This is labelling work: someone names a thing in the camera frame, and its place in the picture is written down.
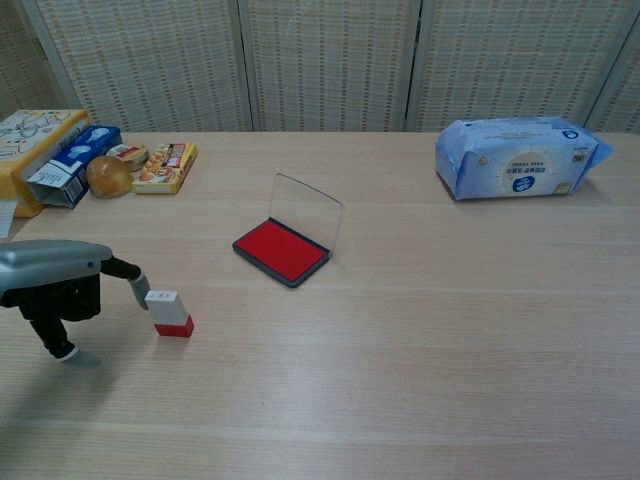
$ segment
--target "wood grain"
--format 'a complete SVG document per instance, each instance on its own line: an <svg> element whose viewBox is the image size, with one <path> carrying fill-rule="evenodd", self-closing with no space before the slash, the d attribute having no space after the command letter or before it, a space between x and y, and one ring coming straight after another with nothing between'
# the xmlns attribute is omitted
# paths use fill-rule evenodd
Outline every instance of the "wood grain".
<svg viewBox="0 0 640 480"><path fill-rule="evenodd" d="M190 140L175 197L87 196L13 227L75 238L180 291L160 338L126 282L69 324L94 368L0 322L4 479L640 478L640 137L569 197L454 203L434 134L128 134ZM231 242L276 172L346 203L299 290Z"/></svg>

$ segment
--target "table surface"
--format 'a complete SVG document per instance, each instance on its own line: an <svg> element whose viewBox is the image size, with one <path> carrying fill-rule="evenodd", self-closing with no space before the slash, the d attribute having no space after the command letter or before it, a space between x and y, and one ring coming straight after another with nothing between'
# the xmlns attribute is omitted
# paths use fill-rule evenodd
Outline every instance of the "table surface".
<svg viewBox="0 0 640 480"><path fill-rule="evenodd" d="M128 134L195 141L176 196L46 209L16 240L109 245L175 289L158 337L127 282L67 324L97 366L0 322L0 478L637 479L640 137L572 196L454 203L434 134ZM231 243L287 173L346 204L297 290Z"/></svg>

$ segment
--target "blue box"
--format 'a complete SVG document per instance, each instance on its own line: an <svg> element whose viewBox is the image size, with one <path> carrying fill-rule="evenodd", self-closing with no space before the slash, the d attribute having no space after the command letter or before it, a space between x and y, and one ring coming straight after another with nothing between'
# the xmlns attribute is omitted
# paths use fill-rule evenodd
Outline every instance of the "blue box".
<svg viewBox="0 0 640 480"><path fill-rule="evenodd" d="M122 143L118 127L92 125L27 179L40 203L73 208L87 193L87 165Z"/></svg>
<svg viewBox="0 0 640 480"><path fill-rule="evenodd" d="M562 118L458 120L436 141L436 171L456 200L562 195L612 151Z"/></svg>

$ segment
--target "cardboard box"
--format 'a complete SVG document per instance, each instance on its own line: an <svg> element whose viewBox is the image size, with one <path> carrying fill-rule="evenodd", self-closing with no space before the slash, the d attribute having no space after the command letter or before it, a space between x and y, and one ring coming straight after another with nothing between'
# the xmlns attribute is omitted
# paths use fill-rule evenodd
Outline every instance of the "cardboard box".
<svg viewBox="0 0 640 480"><path fill-rule="evenodd" d="M133 191L149 194L178 193L198 151L194 143L166 143L142 167Z"/></svg>
<svg viewBox="0 0 640 480"><path fill-rule="evenodd" d="M17 202L16 217L44 207L27 179L89 125L84 110L18 110L0 122L0 199Z"/></svg>
<svg viewBox="0 0 640 480"><path fill-rule="evenodd" d="M47 205L75 207L89 189L89 162L120 143L118 127L87 128L28 179L37 200Z"/></svg>
<svg viewBox="0 0 640 480"><path fill-rule="evenodd" d="M562 118L456 121L436 142L436 171L456 200L562 195L612 152Z"/></svg>

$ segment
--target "clear plastic lid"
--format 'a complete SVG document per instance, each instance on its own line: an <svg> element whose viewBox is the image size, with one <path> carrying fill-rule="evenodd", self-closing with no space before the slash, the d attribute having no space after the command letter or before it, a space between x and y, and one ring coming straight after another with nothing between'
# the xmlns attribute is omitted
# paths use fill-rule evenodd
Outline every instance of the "clear plastic lid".
<svg viewBox="0 0 640 480"><path fill-rule="evenodd" d="M344 205L306 183L276 174L269 217L329 250L336 247Z"/></svg>

